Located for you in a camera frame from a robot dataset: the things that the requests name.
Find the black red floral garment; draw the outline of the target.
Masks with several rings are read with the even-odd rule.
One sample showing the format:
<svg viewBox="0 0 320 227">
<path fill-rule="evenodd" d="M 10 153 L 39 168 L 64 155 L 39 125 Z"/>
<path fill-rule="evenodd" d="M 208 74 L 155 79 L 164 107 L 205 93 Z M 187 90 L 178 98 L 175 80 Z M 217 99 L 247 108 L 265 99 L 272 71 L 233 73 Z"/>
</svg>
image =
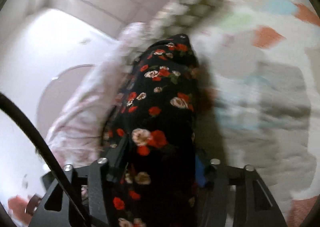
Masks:
<svg viewBox="0 0 320 227">
<path fill-rule="evenodd" d="M 196 224 L 198 67 L 185 34 L 153 43 L 134 61 L 101 139 L 102 156 L 121 141 L 128 151 L 107 193 L 112 226 Z"/>
</svg>

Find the pink floral comforter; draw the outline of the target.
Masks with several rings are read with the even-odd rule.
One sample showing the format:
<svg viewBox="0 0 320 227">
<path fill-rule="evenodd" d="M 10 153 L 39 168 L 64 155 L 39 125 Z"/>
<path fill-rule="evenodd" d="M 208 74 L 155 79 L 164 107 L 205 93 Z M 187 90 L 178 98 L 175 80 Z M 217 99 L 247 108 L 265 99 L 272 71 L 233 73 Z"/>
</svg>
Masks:
<svg viewBox="0 0 320 227">
<path fill-rule="evenodd" d="M 123 29 L 116 45 L 85 76 L 53 122 L 45 141 L 61 167 L 87 166 L 99 158 L 103 127 L 132 70 L 144 29 L 141 22 Z"/>
</svg>

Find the pink bed headboard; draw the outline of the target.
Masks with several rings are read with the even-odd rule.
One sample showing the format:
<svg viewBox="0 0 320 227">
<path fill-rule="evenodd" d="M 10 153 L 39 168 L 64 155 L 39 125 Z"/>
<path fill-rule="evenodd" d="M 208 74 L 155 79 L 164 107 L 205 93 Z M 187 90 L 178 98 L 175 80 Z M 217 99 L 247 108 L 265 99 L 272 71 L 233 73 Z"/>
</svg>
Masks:
<svg viewBox="0 0 320 227">
<path fill-rule="evenodd" d="M 93 68 L 93 64 L 73 66 L 56 75 L 49 82 L 40 97 L 36 113 L 36 128 L 43 138 L 47 136 L 63 106 Z"/>
</svg>

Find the heart patterned quilt bedspread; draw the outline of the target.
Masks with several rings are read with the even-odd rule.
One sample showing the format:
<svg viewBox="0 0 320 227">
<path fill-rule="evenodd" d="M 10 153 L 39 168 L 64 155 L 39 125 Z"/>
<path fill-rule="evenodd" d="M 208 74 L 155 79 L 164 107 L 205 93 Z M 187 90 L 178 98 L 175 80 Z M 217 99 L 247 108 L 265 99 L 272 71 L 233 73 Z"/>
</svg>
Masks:
<svg viewBox="0 0 320 227">
<path fill-rule="evenodd" d="M 53 77 L 97 66 L 120 33 L 113 38 L 49 0 L 1 0 L 1 207 L 12 224 L 30 226 L 28 203 L 46 194 L 48 172 L 75 201 L 36 128 L 37 106 Z M 252 165 L 287 226 L 319 226 L 319 3 L 222 0 L 179 34 L 199 63 L 196 156 Z"/>
</svg>

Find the olive cloud pattern bolster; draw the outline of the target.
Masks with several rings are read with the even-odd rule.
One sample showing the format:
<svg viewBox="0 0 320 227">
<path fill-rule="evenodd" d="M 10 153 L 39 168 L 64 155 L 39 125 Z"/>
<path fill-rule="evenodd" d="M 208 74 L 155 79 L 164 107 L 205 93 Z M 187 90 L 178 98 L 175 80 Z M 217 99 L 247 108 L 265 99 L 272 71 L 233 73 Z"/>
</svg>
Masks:
<svg viewBox="0 0 320 227">
<path fill-rule="evenodd" d="M 128 25 L 121 33 L 126 40 L 126 64 L 132 64 L 152 43 L 187 33 L 221 6 L 222 0 L 171 0 L 150 21 Z"/>
</svg>

